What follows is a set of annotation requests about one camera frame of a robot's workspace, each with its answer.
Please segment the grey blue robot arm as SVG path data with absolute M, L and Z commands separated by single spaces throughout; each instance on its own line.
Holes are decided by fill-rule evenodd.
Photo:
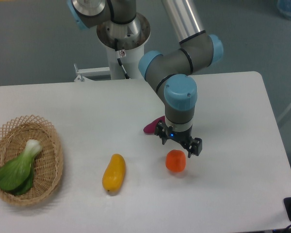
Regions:
M 164 119 L 155 122 L 162 142 L 173 140 L 189 155 L 199 155 L 202 140 L 191 135 L 197 85 L 191 75 L 220 60 L 221 40 L 207 34 L 191 0 L 165 0 L 179 49 L 163 55 L 144 51 L 150 37 L 148 20 L 134 0 L 69 0 L 67 6 L 80 29 L 96 27 L 105 47 L 113 80 L 144 79 L 164 103 Z

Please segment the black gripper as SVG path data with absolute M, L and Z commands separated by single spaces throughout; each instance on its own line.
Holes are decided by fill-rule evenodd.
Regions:
M 154 134 L 162 140 L 164 145 L 167 140 L 173 140 L 180 145 L 188 152 L 188 158 L 191 158 L 192 155 L 198 156 L 202 151 L 202 139 L 201 138 L 192 138 L 192 124 L 190 127 L 188 124 L 171 124 L 168 121 L 162 122 L 159 121 L 155 127 Z

